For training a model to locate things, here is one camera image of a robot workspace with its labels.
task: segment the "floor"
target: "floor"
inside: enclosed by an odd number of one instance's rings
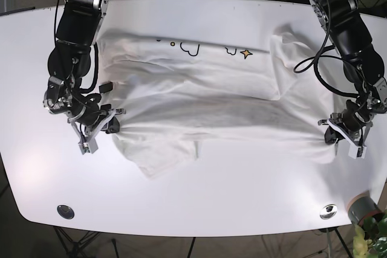
[[[36,8],[55,5],[56,0],[15,0],[14,8]],[[7,181],[0,164],[0,189]],[[387,190],[379,202],[381,208],[387,205]],[[351,247],[352,226],[340,227],[345,242]],[[85,232],[68,230],[73,239],[79,239]],[[6,258],[51,258],[65,257],[65,252],[52,226],[35,224],[25,220],[16,206],[11,190],[0,199],[0,256]],[[115,257],[110,240],[117,239],[120,257],[186,257],[192,238],[147,237],[103,233],[87,248],[86,253],[100,258]],[[347,257],[337,236],[331,234],[335,258]],[[198,238],[192,252],[193,258],[210,257],[268,257],[306,258],[318,251],[327,250],[327,239],[318,230],[248,237]],[[315,257],[324,257],[324,253]]]

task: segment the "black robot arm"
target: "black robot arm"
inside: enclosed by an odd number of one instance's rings
[[[346,139],[351,144],[350,156],[364,158],[365,139],[372,119],[375,114],[387,111],[383,59],[372,45],[372,37],[360,17],[357,0],[311,0],[311,4],[323,29],[330,29],[329,37],[343,59],[345,76],[358,92],[356,99],[346,102],[343,112],[320,121],[319,124],[329,125],[325,142],[333,144]],[[315,73],[320,77],[317,65]]]
[[[48,58],[50,78],[44,106],[52,114],[67,115],[80,138],[82,153],[94,153],[98,149],[95,137],[100,131],[119,132],[120,125],[115,116],[125,113],[121,109],[112,109],[111,105],[100,107],[101,95],[92,93],[98,78],[96,39],[108,3],[109,0],[65,0],[55,34],[55,48]],[[96,60],[94,80],[90,88],[84,89],[81,88],[82,78],[91,68],[91,46],[94,46]]]

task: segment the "plant pot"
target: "plant pot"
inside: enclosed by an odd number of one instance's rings
[[[369,197],[368,192],[362,193],[352,199],[347,205],[346,210],[351,222],[361,227],[363,226],[365,218],[372,216],[377,221],[380,221],[384,215],[377,204]]]

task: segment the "white t-shirt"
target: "white t-shirt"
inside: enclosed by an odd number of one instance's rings
[[[99,40],[104,103],[126,109],[113,136],[118,150],[153,178],[195,161],[206,139],[256,140],[289,155],[328,163],[333,146],[317,122],[333,95],[313,70],[293,68],[314,53],[290,33],[270,52],[107,33]]]

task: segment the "star print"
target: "star print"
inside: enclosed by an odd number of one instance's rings
[[[244,55],[244,59],[246,60],[248,56],[252,56],[253,54],[249,52],[248,50],[244,50],[241,52],[241,54]]]

